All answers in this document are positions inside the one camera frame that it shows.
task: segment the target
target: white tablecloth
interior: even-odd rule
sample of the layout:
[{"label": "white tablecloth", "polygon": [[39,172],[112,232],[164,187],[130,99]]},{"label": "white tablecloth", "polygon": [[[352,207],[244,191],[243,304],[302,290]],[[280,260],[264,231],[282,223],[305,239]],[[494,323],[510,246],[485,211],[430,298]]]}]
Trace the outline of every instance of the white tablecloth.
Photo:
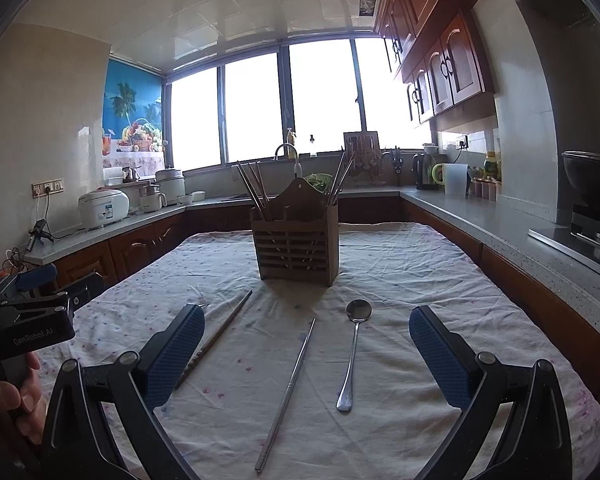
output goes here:
[{"label": "white tablecloth", "polygon": [[[455,245],[419,224],[340,229],[340,274],[330,288],[261,282],[250,232],[201,234],[76,313],[76,337],[40,352],[47,395],[59,365],[112,362],[139,350],[186,303],[208,303],[206,334],[250,289],[253,295],[187,382],[155,413],[202,480],[256,478],[269,431],[309,323],[317,318],[296,389],[262,479],[413,478],[459,416],[446,402],[408,330],[428,304],[474,351],[505,364],[554,364],[567,406],[574,478],[600,460],[600,406],[568,361]],[[353,323],[345,307],[373,305],[360,327],[354,404],[336,410]],[[112,406],[121,452],[143,472]],[[506,420],[501,407],[471,475],[482,471]]]}]

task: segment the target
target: spoon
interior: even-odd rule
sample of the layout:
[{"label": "spoon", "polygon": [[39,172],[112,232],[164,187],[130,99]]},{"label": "spoon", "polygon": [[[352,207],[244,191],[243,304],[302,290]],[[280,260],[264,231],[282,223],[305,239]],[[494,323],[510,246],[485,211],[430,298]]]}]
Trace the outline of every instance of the spoon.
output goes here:
[{"label": "spoon", "polygon": [[358,342],[358,327],[371,316],[371,304],[365,300],[353,300],[347,305],[347,317],[356,324],[353,332],[353,345],[351,345],[351,357],[349,358],[349,368],[347,376],[342,385],[342,391],[338,397],[336,408],[340,412],[350,412],[353,405],[353,359],[356,357],[356,343]]}]

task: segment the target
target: palm tree poster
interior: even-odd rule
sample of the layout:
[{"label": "palm tree poster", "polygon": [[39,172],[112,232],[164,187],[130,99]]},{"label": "palm tree poster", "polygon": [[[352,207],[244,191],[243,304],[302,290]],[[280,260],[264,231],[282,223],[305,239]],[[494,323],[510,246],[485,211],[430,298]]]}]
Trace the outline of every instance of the palm tree poster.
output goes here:
[{"label": "palm tree poster", "polygon": [[140,176],[163,170],[160,76],[109,60],[102,127],[104,168],[131,166]]}]

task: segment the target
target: electrical outlet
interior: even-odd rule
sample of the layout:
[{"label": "electrical outlet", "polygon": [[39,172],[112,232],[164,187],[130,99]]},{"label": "electrical outlet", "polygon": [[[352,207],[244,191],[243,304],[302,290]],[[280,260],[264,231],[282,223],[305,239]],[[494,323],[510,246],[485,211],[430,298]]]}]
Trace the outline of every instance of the electrical outlet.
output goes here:
[{"label": "electrical outlet", "polygon": [[469,148],[469,136],[462,136],[462,139],[456,140],[457,150],[467,150]]},{"label": "electrical outlet", "polygon": [[46,195],[47,189],[49,190],[49,194],[62,193],[64,191],[64,180],[62,178],[56,178],[55,180],[31,184],[31,195],[33,198],[44,196]]}]

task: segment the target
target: gray countertop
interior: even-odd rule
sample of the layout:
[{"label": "gray countertop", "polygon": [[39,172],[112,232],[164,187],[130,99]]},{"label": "gray countertop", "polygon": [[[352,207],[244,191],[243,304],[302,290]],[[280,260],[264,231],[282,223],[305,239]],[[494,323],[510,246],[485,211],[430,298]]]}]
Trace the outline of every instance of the gray countertop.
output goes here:
[{"label": "gray countertop", "polygon": [[[538,280],[600,332],[600,275],[578,261],[528,236],[529,228],[551,228],[547,220],[479,198],[445,196],[441,191],[409,187],[346,189],[343,196],[400,196],[438,216],[485,244]],[[249,204],[249,199],[208,198],[188,206],[170,206],[160,211],[126,218],[106,227],[76,233],[54,243],[37,245],[25,259],[37,265],[58,260],[85,247],[151,222],[198,208]]]}]

